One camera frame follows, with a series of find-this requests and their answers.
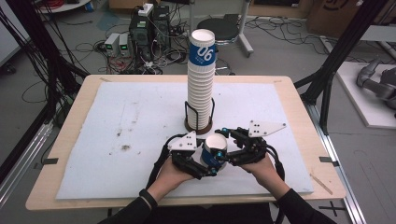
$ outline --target white paper sheet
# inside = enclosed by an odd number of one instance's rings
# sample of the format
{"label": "white paper sheet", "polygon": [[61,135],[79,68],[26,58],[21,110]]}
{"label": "white paper sheet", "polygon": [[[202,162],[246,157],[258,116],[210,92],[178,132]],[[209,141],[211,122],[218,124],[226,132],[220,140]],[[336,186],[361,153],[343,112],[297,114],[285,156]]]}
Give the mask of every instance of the white paper sheet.
{"label": "white paper sheet", "polygon": [[[282,122],[265,140],[279,153],[286,182],[297,192],[313,192],[289,123],[272,84],[215,83],[213,128],[248,128],[252,119]],[[57,199],[137,197],[153,163],[172,135],[184,128],[187,83],[103,83],[67,163]],[[233,140],[228,149],[237,150]],[[200,161],[201,149],[194,158]],[[268,193],[255,178],[227,164],[216,177],[183,183],[168,197]]]}

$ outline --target wrist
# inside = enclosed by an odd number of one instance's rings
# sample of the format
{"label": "wrist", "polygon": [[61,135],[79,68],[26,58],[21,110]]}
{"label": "wrist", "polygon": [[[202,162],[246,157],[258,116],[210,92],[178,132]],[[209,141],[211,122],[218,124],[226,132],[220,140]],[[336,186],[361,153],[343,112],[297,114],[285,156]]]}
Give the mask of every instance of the wrist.
{"label": "wrist", "polygon": [[290,187],[283,181],[276,171],[253,173],[257,182],[265,187],[277,200],[285,195]]}
{"label": "wrist", "polygon": [[155,199],[158,203],[163,197],[166,196],[170,191],[175,189],[173,185],[169,185],[161,181],[161,179],[157,179],[154,183],[148,188],[148,193]]}

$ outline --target wire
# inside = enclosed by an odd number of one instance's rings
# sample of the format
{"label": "wire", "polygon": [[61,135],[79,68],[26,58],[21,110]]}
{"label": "wire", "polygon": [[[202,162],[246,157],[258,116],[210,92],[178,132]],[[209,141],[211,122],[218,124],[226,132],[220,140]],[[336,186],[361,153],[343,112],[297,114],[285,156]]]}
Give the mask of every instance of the wire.
{"label": "wire", "polygon": [[42,80],[37,81],[36,83],[32,84],[30,87],[28,87],[28,88],[23,92],[23,94],[21,95],[21,98],[22,98],[22,100],[23,100],[24,102],[29,103],[29,104],[38,104],[38,103],[43,103],[43,102],[46,102],[46,101],[47,101],[47,97],[46,97],[46,99],[41,100],[41,101],[28,101],[28,100],[25,99],[25,94],[26,94],[26,92],[28,92],[28,91],[29,91],[31,88],[33,88],[35,85],[40,84],[40,83],[43,83],[43,81],[42,81]]}

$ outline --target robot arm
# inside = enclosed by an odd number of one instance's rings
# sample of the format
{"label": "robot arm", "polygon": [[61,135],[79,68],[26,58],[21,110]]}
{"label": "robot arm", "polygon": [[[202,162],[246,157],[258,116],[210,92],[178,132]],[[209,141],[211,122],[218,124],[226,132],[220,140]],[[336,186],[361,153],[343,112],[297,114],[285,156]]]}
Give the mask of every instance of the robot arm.
{"label": "robot arm", "polygon": [[371,76],[375,73],[375,69],[380,62],[380,59],[376,58],[370,61],[367,66],[363,67],[358,74],[356,84],[364,89],[374,92],[375,95],[382,100],[393,100],[396,95],[396,89],[395,86],[391,84],[392,82],[396,83],[395,68],[384,71],[379,83],[371,80]]}

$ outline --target stool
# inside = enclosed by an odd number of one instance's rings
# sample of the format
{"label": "stool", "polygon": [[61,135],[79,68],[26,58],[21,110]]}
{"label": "stool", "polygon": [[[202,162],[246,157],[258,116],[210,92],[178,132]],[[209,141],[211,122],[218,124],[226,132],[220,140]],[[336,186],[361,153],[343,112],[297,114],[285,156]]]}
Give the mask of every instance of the stool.
{"label": "stool", "polygon": [[[217,46],[232,44],[238,39],[239,36],[239,29],[236,26],[236,23],[233,23],[225,19],[219,19],[219,18],[207,19],[198,23],[197,28],[210,30],[211,32],[213,32],[213,34],[215,34],[216,52],[218,52]],[[228,65],[225,61],[223,62],[225,63],[226,66],[216,68],[216,70],[218,71],[223,69],[229,69],[230,75],[234,75],[232,73],[230,65]]]}

